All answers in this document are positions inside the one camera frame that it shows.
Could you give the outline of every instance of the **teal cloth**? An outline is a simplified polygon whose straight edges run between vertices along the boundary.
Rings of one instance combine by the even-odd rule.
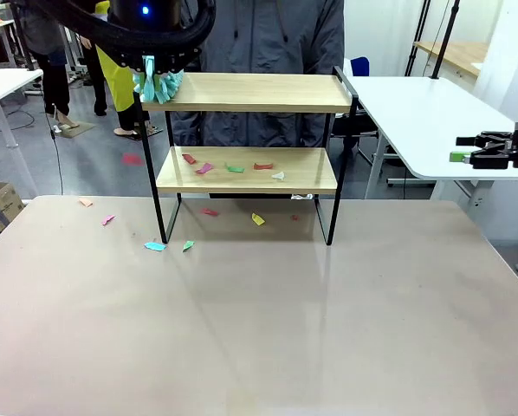
[[[140,94],[142,102],[157,101],[164,104],[170,101],[178,92],[184,71],[176,74],[169,72],[165,75],[155,74],[155,57],[144,56],[146,66],[145,74],[134,74],[133,81],[136,84],[134,91]]]

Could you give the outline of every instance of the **gray tabletop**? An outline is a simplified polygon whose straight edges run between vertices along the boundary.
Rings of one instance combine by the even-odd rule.
[[[311,201],[189,200],[154,252],[150,198],[92,200],[0,237],[0,415],[518,414],[518,279],[453,204],[342,202],[326,247]]]

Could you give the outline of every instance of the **wooden shelf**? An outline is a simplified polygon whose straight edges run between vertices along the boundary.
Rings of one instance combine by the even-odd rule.
[[[197,163],[182,157],[189,153]],[[213,169],[196,170],[205,162]],[[256,171],[253,165],[273,163],[273,169]],[[225,164],[243,167],[245,172],[228,172]],[[284,172],[284,180],[272,175]],[[157,177],[160,192],[190,193],[336,193],[334,177],[324,148],[303,147],[171,147]]]
[[[441,42],[415,42],[415,46],[424,52],[438,56]],[[488,54],[488,44],[481,42],[450,42],[444,54],[444,60],[457,69],[461,69],[475,77],[481,74],[481,70],[473,67],[473,63],[483,63]]]
[[[148,111],[348,113],[351,100],[333,75],[185,73],[174,99]]]

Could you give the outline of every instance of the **jacket zipper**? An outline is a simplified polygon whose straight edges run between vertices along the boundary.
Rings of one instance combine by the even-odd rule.
[[[249,46],[249,72],[251,73],[251,64],[253,63],[253,38],[255,33],[256,26],[256,0],[251,2],[251,36],[250,36],[250,46]],[[246,138],[246,146],[249,146],[249,113],[245,114],[245,138]]]

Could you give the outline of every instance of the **lower shelf board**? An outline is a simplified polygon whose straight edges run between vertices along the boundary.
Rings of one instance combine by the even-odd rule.
[[[190,165],[183,157],[197,162]],[[213,168],[196,173],[205,163]],[[255,170],[254,164],[273,164],[272,169]],[[226,166],[244,172],[229,172]],[[273,179],[284,172],[284,180]],[[324,148],[305,147],[171,147],[157,177],[165,193],[318,193],[335,194],[336,178]]]

